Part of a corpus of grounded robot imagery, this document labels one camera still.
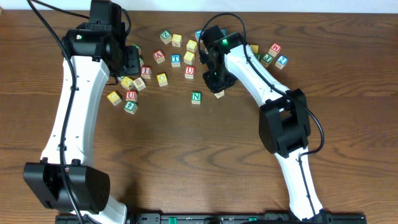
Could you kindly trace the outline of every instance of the wooden tabletop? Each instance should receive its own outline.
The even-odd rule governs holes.
[[[57,34],[84,22],[42,12]],[[185,64],[172,68],[171,54],[184,55],[194,31],[214,13],[130,12],[128,43],[142,46],[155,76],[139,92],[131,115],[102,94],[95,131],[95,168],[111,178],[111,194],[136,208],[164,213],[263,213],[289,209],[289,196],[275,156],[258,135],[259,109],[240,82],[220,99],[206,88],[206,71],[195,59],[194,80]],[[326,136],[310,168],[323,207],[364,213],[368,223],[398,220],[398,15],[239,13],[248,42],[267,52],[272,43],[289,58],[268,71],[307,96]],[[242,31],[233,17],[214,24]],[[181,48],[165,45],[163,30],[183,36]],[[161,49],[166,61],[156,64]],[[53,223],[22,179],[25,162],[38,162],[55,119],[62,86],[62,56],[31,11],[0,16],[0,223]],[[203,93],[192,105],[191,92]],[[312,122],[310,149],[319,144]]]

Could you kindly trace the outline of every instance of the wooden cube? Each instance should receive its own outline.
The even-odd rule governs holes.
[[[221,92],[219,92],[219,93],[215,93],[214,95],[215,95],[215,96],[217,97],[217,99],[218,99],[218,98],[223,97],[223,96],[225,95],[225,91],[223,90],[223,91],[221,91]]]
[[[141,77],[150,79],[150,75],[152,74],[152,70],[149,66],[142,66],[141,67]]]
[[[195,67],[194,66],[186,66],[185,67],[185,78],[193,79],[193,75],[195,74]]]
[[[132,88],[134,87],[134,85],[132,84],[132,79],[129,77],[124,77],[121,84],[122,84],[123,88],[125,88],[127,90],[132,90]]]
[[[192,92],[191,103],[192,104],[200,104],[201,101],[201,93],[200,92]]]
[[[195,32],[195,38],[197,39],[197,42],[199,42],[200,32],[201,32],[201,30],[197,30],[197,31]]]
[[[172,34],[168,30],[165,30],[160,34],[160,39],[164,44],[168,44],[172,41]]]
[[[181,47],[181,43],[182,43],[182,36],[178,34],[173,34],[172,45],[174,47]]]
[[[141,91],[146,88],[146,85],[141,77],[135,79],[133,82],[134,86],[137,88],[138,91]]]
[[[261,61],[261,54],[254,54],[254,56],[257,58],[257,60],[260,62]]]
[[[271,55],[265,54],[262,57],[260,63],[264,66],[264,68],[267,68],[268,65],[272,62],[272,59],[274,59],[274,58]]]
[[[120,102],[122,102],[122,99],[120,99],[120,96],[113,91],[111,94],[107,96],[108,100],[113,104],[113,106],[118,105]]]
[[[164,54],[161,50],[158,50],[154,53],[154,59],[156,60],[157,63],[162,63],[164,62]]]
[[[288,58],[281,55],[281,56],[279,56],[278,60],[276,60],[275,66],[282,69],[285,67],[287,61],[289,61]]]
[[[159,86],[165,86],[168,85],[169,83],[167,82],[167,77],[166,73],[162,73],[156,76],[157,81],[159,82]]]
[[[138,106],[135,102],[128,101],[124,106],[124,110],[128,113],[134,114],[138,109]]]
[[[198,43],[196,41],[193,40],[189,40],[187,43],[187,51],[195,53],[195,51],[197,51],[198,48]]]
[[[276,55],[278,55],[278,53],[280,52],[280,50],[282,49],[281,46],[277,45],[277,44],[272,44],[271,48],[269,49],[268,53],[273,56],[276,57]]]
[[[255,54],[259,53],[259,46],[258,45],[250,45],[251,51]]]
[[[181,66],[181,56],[180,55],[172,55],[172,66],[173,67]]]
[[[126,100],[127,101],[132,101],[137,103],[137,92],[136,91],[127,91],[126,92]]]
[[[185,63],[187,63],[189,65],[192,65],[194,59],[195,59],[195,54],[194,53],[192,53],[192,52],[186,52],[185,53],[185,55],[184,55],[184,62]]]
[[[140,45],[133,44],[133,46],[136,46],[136,47],[137,47],[138,55],[140,55],[140,54],[142,53]]]

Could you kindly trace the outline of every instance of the wood grain surface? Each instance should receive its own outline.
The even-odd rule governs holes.
[[[42,12],[57,34],[83,22]],[[195,60],[194,80],[184,66],[172,68],[171,54],[185,48],[164,45],[167,29],[183,36],[215,13],[130,12],[128,43],[142,46],[154,75],[139,93],[135,115],[106,95],[125,91],[107,86],[99,106],[95,167],[110,175],[111,193],[123,203],[164,213],[262,213],[289,209],[287,187],[272,154],[258,136],[258,107],[240,82],[216,99]],[[321,121],[324,149],[310,157],[318,197],[332,212],[364,213],[368,223],[398,220],[398,15],[239,13],[250,44],[263,54],[273,42],[289,58],[269,71],[291,89],[301,88]],[[214,24],[242,31],[232,17]],[[152,53],[162,49],[166,62]],[[0,16],[0,223],[53,223],[22,179],[25,162],[38,162],[48,141],[62,85],[62,56],[31,11]],[[192,105],[192,91],[201,105]],[[310,148],[319,137],[312,123]]]

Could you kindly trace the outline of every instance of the toy block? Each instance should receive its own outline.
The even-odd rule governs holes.
[[[173,34],[172,45],[174,47],[181,47],[181,43],[182,43],[182,36],[178,34]]]
[[[280,52],[280,50],[282,49],[281,46],[277,45],[277,44],[272,44],[271,48],[269,49],[268,53],[273,56],[276,57],[276,55],[278,55],[278,53]]]
[[[276,60],[275,62],[275,66],[282,69],[285,67],[287,61],[289,61],[289,59],[283,55],[281,55],[278,60]]]
[[[157,63],[162,63],[164,62],[164,54],[161,50],[158,50],[154,53],[154,59],[156,60]]]
[[[192,92],[191,103],[192,104],[200,104],[201,101],[201,93],[200,92]]]
[[[262,57],[260,63],[264,66],[264,68],[267,68],[268,65],[272,62],[272,59],[274,59],[274,58],[271,55],[265,54]]]
[[[181,66],[181,56],[180,55],[172,55],[172,66],[173,67]]]
[[[218,98],[223,97],[223,96],[225,95],[225,91],[223,90],[223,91],[221,91],[221,92],[219,92],[219,93],[215,93],[214,95],[215,95],[215,96],[217,97],[217,99],[218,99]]]
[[[197,30],[197,31],[195,32],[195,38],[197,39],[197,42],[199,42],[200,32],[201,32],[201,30]]]
[[[192,52],[186,52],[185,53],[185,55],[184,55],[184,62],[185,63],[187,63],[189,65],[192,65],[194,59],[195,59],[195,54],[194,53],[192,53]]]
[[[140,46],[140,45],[137,45],[137,44],[133,44],[133,46],[137,47],[138,55],[140,55],[140,54],[142,53],[142,51],[141,51],[141,46]]]
[[[126,92],[126,100],[127,101],[132,101],[137,103],[137,92],[136,91],[127,91]]]
[[[196,41],[193,40],[189,40],[187,43],[187,51],[195,53],[195,51],[197,51],[198,48],[198,43]]]
[[[259,53],[259,46],[258,45],[250,45],[251,51],[255,54]]]
[[[195,74],[195,67],[194,66],[186,66],[185,67],[185,78],[193,79],[193,75]]]
[[[254,53],[254,56],[257,58],[257,60],[260,62],[261,61],[261,54],[255,54]]]
[[[138,91],[141,91],[147,87],[141,77],[135,79],[132,83]]]
[[[165,86],[168,85],[169,83],[167,82],[167,77],[166,73],[162,73],[156,76],[157,81],[159,82],[159,86]]]
[[[150,79],[150,75],[152,74],[152,70],[149,66],[142,66],[141,67],[141,77]]]
[[[121,84],[122,84],[123,88],[125,88],[127,90],[132,90],[132,88],[134,87],[134,85],[132,84],[132,79],[129,77],[124,77]]]
[[[170,41],[172,41],[172,34],[168,30],[165,30],[160,34],[160,39],[164,44],[168,44]]]
[[[122,102],[122,99],[120,99],[120,96],[113,91],[111,94],[107,96],[108,100],[113,104],[113,106],[118,105],[120,102]]]
[[[138,106],[135,102],[128,101],[124,106],[124,110],[128,113],[134,114],[138,109]]]

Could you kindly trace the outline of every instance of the white backdrop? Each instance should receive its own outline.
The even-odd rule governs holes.
[[[90,0],[42,0],[62,9],[89,10]],[[114,0],[135,11],[398,13],[398,0]],[[0,0],[4,9],[29,9],[26,0]]]

